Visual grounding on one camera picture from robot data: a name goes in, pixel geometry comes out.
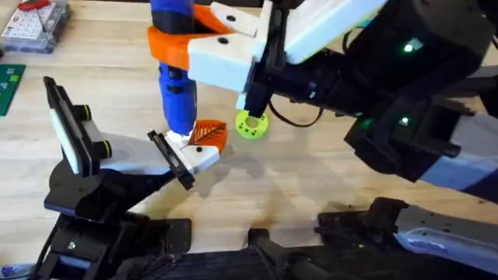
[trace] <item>green circuit board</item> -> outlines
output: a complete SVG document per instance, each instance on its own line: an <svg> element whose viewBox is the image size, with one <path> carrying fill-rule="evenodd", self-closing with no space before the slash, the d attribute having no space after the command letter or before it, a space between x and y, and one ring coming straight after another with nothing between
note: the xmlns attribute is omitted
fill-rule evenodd
<svg viewBox="0 0 498 280"><path fill-rule="evenodd" d="M0 117L7 115L25 65L0 65Z"/></svg>

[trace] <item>white plastic part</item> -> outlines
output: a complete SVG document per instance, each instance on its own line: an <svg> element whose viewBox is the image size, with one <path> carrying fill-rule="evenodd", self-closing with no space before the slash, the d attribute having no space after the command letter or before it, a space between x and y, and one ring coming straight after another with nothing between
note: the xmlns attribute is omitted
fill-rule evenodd
<svg viewBox="0 0 498 280"><path fill-rule="evenodd" d="M64 151L65 157L71 167L74 174L80 174L81 170L78 165L78 158L76 157L76 151L72 148L71 142L69 141L68 135L65 133L64 126L62 125L61 119L57 115L54 109L50 109L50 117L52 120L52 127L55 130L57 139L61 143L62 150Z"/></svg>
<svg viewBox="0 0 498 280"><path fill-rule="evenodd" d="M240 33L190 40L188 78L243 92L254 64L256 40Z"/></svg>
<svg viewBox="0 0 498 280"><path fill-rule="evenodd" d="M188 170L192 174L200 173L219 160L219 150L215 146L194 146L188 145L181 150L181 155L188 161L190 169Z"/></svg>
<svg viewBox="0 0 498 280"><path fill-rule="evenodd" d="M258 26L254 24L258 21L257 16L250 13L240 11L229 7L227 5L213 2L209 6L211 13L221 22L224 26L231 30L253 37L256 34Z"/></svg>
<svg viewBox="0 0 498 280"><path fill-rule="evenodd" d="M261 61L261 57L265 52L266 43L268 41L268 28L270 26L270 17L272 16L273 2L265 0L263 8L258 19L258 29L256 30L256 48L254 50L254 59L257 62Z"/></svg>
<svg viewBox="0 0 498 280"><path fill-rule="evenodd" d="M133 175L161 175L170 170L152 141L108 133L103 137L110 143L112 157L100 161L101 169Z"/></svg>
<svg viewBox="0 0 498 280"><path fill-rule="evenodd" d="M74 174L80 174L78 158L73 149L64 126L55 110L50 110L52 125L58 141ZM170 170L156 145L150 140L142 140L123 135L101 133L94 121L84 121L83 127L92 142L107 140L112 148L112 157L100 161L101 169L116 170L124 174L133 175L161 175ZM166 140L176 152L185 168L192 174L201 172L219 160L219 150L215 146L188 145L188 137L182 137L172 131L166 135Z"/></svg>
<svg viewBox="0 0 498 280"><path fill-rule="evenodd" d="M243 110L246 107L246 93L239 93L237 97L237 103L235 104L235 109Z"/></svg>
<svg viewBox="0 0 498 280"><path fill-rule="evenodd" d="M376 12L387 0L306 0L287 18L287 62L299 64Z"/></svg>

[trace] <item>green ring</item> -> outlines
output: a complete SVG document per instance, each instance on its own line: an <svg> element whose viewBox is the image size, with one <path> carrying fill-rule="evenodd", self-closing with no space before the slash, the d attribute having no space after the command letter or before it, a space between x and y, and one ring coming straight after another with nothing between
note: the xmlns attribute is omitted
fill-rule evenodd
<svg viewBox="0 0 498 280"><path fill-rule="evenodd" d="M250 128L246 124L246 120L249 117L249 111L247 110L242 110L237 117L235 118L235 129L237 132L239 132L242 137L254 140L258 139L261 136L265 134L265 132L268 130L268 118L266 117L266 114L263 114L260 118L255 118L255 120L258 122L258 125L256 125L255 128Z"/></svg>

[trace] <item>screw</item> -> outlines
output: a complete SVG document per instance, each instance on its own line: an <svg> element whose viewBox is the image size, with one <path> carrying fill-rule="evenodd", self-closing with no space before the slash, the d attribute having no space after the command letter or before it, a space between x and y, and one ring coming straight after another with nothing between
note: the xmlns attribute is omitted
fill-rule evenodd
<svg viewBox="0 0 498 280"><path fill-rule="evenodd" d="M218 38L218 42L220 44L228 44L228 39L226 39L225 37L220 37Z"/></svg>

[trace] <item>red object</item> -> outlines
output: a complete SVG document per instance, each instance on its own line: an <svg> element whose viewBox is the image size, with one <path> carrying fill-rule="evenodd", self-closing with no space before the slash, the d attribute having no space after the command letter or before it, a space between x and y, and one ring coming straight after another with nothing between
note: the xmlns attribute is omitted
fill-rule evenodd
<svg viewBox="0 0 498 280"><path fill-rule="evenodd" d="M48 5L50 5L50 2L48 0L28 0L26 2L20 3L17 8L21 11L31 11L34 9L41 9Z"/></svg>

